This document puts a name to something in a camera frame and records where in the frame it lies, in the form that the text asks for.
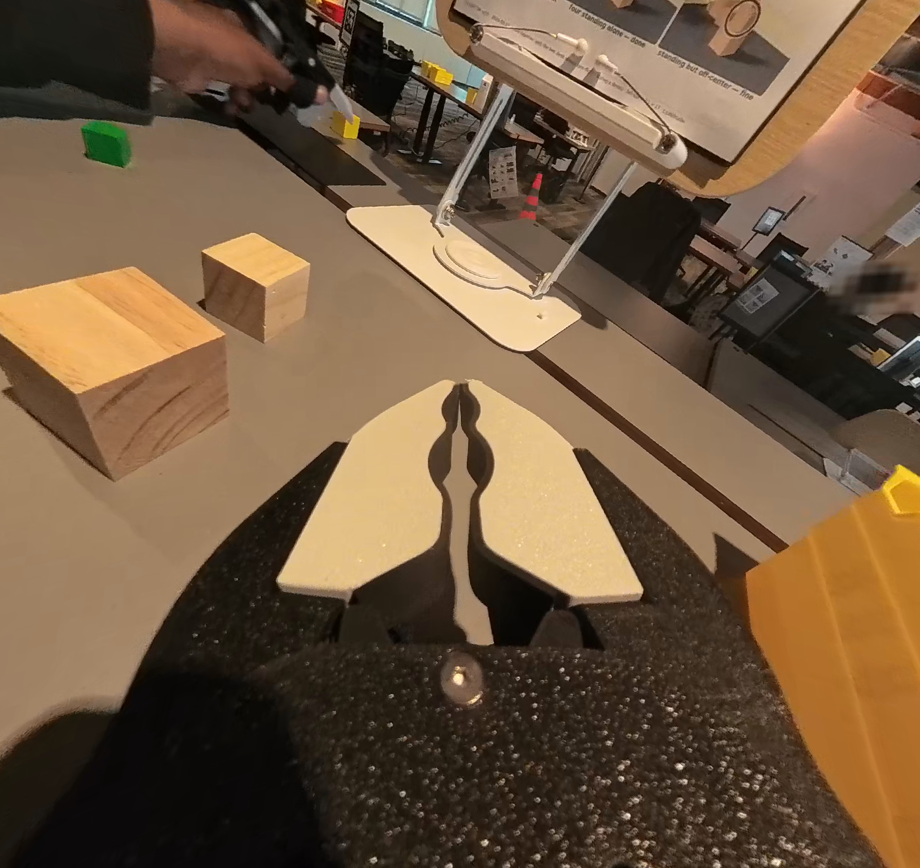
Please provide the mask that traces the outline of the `person's left forearm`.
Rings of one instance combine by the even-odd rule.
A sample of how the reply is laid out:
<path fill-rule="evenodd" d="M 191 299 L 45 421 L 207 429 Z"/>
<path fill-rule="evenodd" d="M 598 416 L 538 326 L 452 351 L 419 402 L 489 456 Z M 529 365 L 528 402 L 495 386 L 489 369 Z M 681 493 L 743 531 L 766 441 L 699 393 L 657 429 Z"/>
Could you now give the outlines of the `person's left forearm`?
<path fill-rule="evenodd" d="M 1 0 L 1 116 L 152 120 L 148 0 Z"/>

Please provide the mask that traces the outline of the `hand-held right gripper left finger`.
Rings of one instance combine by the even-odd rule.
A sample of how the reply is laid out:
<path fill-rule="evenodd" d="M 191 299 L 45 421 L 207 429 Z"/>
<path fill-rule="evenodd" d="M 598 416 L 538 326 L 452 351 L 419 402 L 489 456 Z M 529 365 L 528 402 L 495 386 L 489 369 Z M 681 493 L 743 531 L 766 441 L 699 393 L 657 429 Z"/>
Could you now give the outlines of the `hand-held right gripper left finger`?
<path fill-rule="evenodd" d="M 442 552 L 457 395 L 453 381 L 438 381 L 351 437 L 277 576 L 282 591 L 348 601 Z"/>

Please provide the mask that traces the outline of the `small green cube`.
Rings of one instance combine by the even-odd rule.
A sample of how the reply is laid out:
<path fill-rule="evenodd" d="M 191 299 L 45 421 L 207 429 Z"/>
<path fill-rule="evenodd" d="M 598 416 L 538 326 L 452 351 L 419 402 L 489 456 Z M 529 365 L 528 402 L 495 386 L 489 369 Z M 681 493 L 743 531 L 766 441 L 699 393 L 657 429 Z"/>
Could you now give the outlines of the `small green cube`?
<path fill-rule="evenodd" d="M 123 127 L 95 120 L 80 129 L 86 159 L 122 169 L 132 163 L 132 142 Z"/>

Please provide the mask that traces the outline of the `wood-framed instruction poster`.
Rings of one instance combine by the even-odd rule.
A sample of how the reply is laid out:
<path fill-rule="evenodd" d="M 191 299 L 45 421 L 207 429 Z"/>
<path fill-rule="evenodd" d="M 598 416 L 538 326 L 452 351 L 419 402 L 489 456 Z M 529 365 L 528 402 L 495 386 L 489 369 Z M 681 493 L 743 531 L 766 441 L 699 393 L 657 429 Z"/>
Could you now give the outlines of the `wood-framed instruction poster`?
<path fill-rule="evenodd" d="M 918 0 L 436 0 L 457 55 L 686 190 L 787 165 Z"/>

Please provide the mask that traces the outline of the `small printed floor sign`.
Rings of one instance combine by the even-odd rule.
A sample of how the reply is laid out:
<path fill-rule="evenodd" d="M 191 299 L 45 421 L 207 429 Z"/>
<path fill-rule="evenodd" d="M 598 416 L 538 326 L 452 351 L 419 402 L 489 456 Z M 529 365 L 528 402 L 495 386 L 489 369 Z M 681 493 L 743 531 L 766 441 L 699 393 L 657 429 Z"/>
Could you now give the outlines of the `small printed floor sign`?
<path fill-rule="evenodd" d="M 489 150 L 489 199 L 502 201 L 520 193 L 518 182 L 516 146 L 496 147 Z"/>

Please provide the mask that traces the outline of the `black padded chair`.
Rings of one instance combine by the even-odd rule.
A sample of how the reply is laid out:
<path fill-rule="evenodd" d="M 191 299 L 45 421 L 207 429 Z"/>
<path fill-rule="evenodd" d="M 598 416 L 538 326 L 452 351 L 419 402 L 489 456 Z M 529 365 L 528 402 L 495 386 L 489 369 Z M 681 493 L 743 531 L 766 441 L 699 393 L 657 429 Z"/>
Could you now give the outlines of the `black padded chair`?
<path fill-rule="evenodd" d="M 661 304 L 702 217 L 671 185 L 648 182 L 619 195 L 581 244 L 581 253 Z"/>

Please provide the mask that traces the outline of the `person's left hand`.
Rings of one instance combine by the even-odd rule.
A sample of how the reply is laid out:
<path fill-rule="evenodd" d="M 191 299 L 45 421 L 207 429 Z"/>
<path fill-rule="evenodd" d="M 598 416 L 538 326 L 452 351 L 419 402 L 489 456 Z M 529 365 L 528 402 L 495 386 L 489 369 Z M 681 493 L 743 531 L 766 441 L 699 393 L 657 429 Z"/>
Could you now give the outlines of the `person's left hand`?
<path fill-rule="evenodd" d="M 226 108 L 251 107 L 258 92 L 288 91 L 293 74 L 228 10 L 191 0 L 147 0 L 153 22 L 152 75 L 186 93 L 228 87 Z"/>

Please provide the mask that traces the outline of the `large wooden cube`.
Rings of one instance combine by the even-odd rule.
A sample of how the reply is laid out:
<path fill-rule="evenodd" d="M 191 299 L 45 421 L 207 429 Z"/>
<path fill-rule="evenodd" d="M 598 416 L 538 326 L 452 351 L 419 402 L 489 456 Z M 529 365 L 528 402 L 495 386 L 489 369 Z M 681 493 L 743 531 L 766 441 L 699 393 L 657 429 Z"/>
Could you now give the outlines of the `large wooden cube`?
<path fill-rule="evenodd" d="M 224 333 L 135 267 L 1 297 L 17 402 L 118 481 L 229 414 Z"/>

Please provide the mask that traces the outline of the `dark floor sign stand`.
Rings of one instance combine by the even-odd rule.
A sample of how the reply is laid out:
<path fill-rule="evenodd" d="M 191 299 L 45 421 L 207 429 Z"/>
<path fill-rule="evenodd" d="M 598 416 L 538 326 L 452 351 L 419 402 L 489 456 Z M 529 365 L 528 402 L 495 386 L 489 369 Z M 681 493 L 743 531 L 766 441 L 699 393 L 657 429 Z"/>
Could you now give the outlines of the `dark floor sign stand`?
<path fill-rule="evenodd" d="M 725 340 L 739 333 L 745 350 L 750 351 L 818 293 L 811 275 L 810 263 L 780 250 L 744 282 L 719 312 L 719 324 L 710 339 Z"/>

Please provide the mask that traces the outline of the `white lamp stand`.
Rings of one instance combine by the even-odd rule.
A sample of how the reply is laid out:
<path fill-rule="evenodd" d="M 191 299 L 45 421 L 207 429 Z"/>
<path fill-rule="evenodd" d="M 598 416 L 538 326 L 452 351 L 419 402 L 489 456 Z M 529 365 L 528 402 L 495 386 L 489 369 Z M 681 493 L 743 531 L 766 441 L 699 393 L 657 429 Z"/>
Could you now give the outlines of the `white lamp stand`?
<path fill-rule="evenodd" d="M 498 88 L 437 207 L 351 207 L 346 218 L 351 229 L 491 341 L 530 353 L 581 319 L 576 306 L 550 290 L 638 164 L 667 177 L 684 165 L 687 149 L 609 57 L 592 55 L 585 38 L 497 23 L 475 23 L 468 34 L 470 51 L 499 78 Z M 466 181 L 517 89 L 627 155 L 627 166 L 587 228 L 550 272 L 535 279 L 453 224 Z"/>

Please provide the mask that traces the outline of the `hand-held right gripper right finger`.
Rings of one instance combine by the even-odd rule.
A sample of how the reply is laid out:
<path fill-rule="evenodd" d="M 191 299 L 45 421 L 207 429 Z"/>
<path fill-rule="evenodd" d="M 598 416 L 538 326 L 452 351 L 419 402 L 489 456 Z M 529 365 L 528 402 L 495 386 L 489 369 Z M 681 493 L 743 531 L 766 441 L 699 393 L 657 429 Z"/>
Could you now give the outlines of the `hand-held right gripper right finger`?
<path fill-rule="evenodd" d="M 638 601 L 643 586 L 569 441 L 480 380 L 466 382 L 486 552 L 567 606 Z"/>

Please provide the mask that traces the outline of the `orange plastic part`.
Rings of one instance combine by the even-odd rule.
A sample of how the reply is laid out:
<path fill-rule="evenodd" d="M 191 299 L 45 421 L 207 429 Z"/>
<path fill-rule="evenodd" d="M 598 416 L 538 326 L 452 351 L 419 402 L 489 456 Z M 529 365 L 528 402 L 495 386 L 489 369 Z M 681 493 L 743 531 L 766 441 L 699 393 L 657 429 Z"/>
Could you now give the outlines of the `orange plastic part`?
<path fill-rule="evenodd" d="M 759 645 L 818 770 L 886 866 L 919 865 L 919 478 L 747 572 Z"/>

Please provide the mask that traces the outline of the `medium wooden cube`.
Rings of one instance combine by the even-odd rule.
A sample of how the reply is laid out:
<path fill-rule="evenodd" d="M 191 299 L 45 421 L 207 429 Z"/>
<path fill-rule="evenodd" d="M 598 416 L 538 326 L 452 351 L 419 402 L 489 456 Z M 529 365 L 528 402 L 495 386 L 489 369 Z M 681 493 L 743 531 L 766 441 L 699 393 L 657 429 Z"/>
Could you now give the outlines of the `medium wooden cube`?
<path fill-rule="evenodd" d="M 305 318 L 311 265 L 255 232 L 201 252 L 203 309 L 267 343 Z"/>

